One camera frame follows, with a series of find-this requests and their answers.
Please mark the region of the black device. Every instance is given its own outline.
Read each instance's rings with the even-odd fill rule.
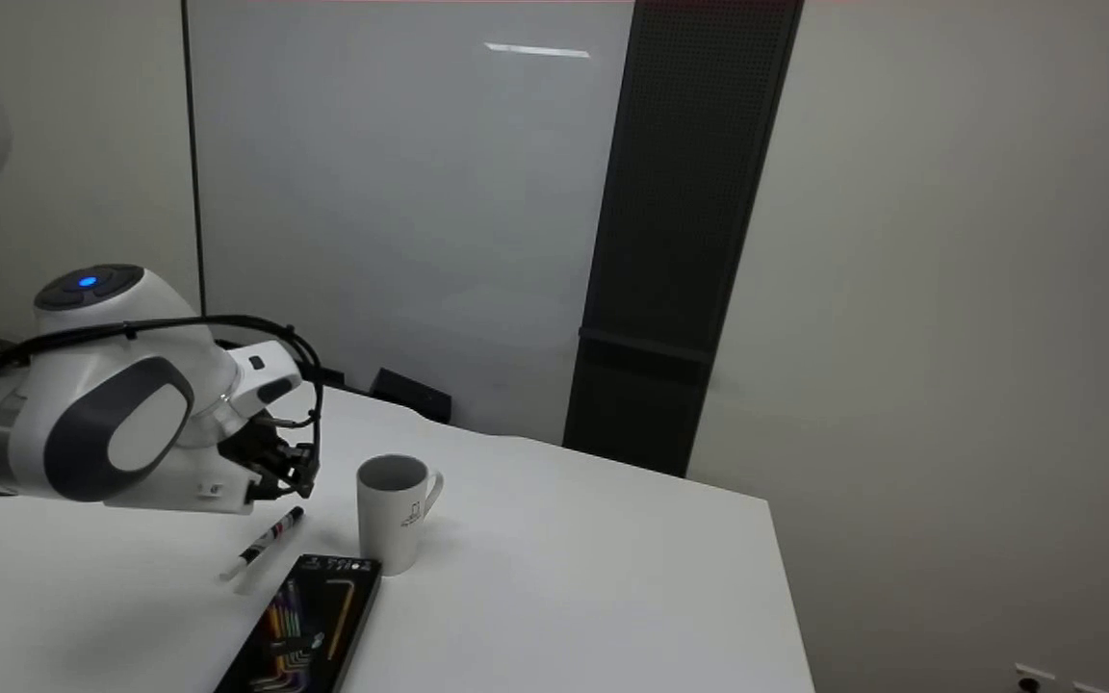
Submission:
[[[382,566],[302,556],[256,618],[216,693],[334,693],[359,646]]]

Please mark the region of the white table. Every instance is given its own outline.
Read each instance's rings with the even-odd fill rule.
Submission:
[[[447,473],[383,579],[351,693],[809,693],[771,509],[528,439],[328,393],[302,529],[245,583],[254,518],[0,500],[0,693],[206,693],[295,556],[355,556],[355,465]]]

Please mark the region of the white mug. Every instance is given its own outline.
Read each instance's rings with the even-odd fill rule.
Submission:
[[[359,465],[359,547],[383,574],[414,561],[419,525],[442,495],[442,473],[404,455],[366,460]]]

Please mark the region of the white wall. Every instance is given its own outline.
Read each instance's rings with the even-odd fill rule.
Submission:
[[[563,439],[631,4],[192,13],[206,303]]]
[[[0,0],[0,337],[42,282],[139,261],[194,303],[178,0]]]
[[[809,0],[694,477],[823,693],[1109,691],[1109,4]]]

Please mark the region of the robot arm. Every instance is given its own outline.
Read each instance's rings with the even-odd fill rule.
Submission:
[[[301,385],[311,350],[262,321],[192,321],[139,266],[92,266],[38,294],[38,339],[0,356],[0,497],[237,514],[311,495],[307,442],[284,442],[265,406]],[[216,348],[206,323],[280,344]]]

